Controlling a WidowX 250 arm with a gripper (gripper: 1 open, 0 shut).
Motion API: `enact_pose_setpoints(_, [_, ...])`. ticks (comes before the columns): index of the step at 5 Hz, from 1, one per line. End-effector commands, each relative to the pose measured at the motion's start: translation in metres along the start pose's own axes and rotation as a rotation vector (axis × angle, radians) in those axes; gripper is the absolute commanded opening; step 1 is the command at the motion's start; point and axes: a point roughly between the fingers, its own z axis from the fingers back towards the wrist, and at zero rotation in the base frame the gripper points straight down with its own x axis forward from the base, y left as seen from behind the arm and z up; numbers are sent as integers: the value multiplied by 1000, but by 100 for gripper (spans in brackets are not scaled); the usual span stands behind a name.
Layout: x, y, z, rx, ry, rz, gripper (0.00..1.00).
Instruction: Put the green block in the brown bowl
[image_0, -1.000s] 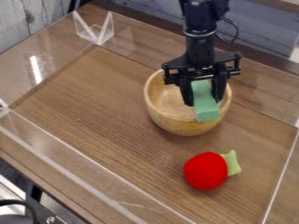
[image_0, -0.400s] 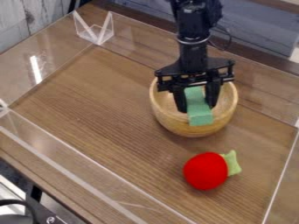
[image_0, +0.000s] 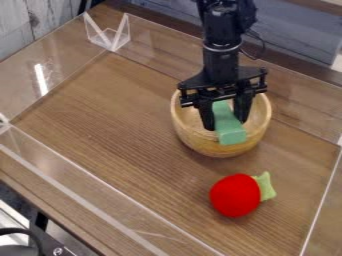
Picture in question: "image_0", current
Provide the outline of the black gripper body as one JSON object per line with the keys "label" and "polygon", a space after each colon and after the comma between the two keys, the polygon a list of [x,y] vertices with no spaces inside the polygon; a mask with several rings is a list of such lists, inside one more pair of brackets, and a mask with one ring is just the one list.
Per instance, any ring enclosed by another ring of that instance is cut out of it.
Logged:
{"label": "black gripper body", "polygon": [[178,84],[182,107],[199,107],[204,102],[254,97],[267,91],[267,70],[241,66],[238,50],[203,48],[203,68]]}

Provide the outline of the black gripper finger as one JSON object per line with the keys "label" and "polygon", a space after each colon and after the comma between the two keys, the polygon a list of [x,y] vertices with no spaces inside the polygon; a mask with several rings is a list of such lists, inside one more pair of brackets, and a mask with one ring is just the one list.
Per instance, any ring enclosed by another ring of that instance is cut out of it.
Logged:
{"label": "black gripper finger", "polygon": [[253,98],[254,93],[247,91],[239,94],[234,99],[234,115],[242,123],[249,119]]}
{"label": "black gripper finger", "polygon": [[208,131],[214,131],[215,118],[214,118],[214,112],[212,112],[212,102],[210,100],[199,101],[199,114],[200,114],[204,129]]}

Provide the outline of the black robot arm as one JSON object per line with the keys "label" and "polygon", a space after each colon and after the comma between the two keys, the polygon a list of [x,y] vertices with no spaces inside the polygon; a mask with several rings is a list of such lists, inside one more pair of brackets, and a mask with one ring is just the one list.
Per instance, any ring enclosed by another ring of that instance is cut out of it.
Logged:
{"label": "black robot arm", "polygon": [[267,69],[239,65],[242,35],[257,22],[253,0],[196,0],[203,26],[203,68],[178,84],[180,106],[194,106],[206,130],[215,130],[214,103],[231,99],[245,123],[254,97],[267,91]]}

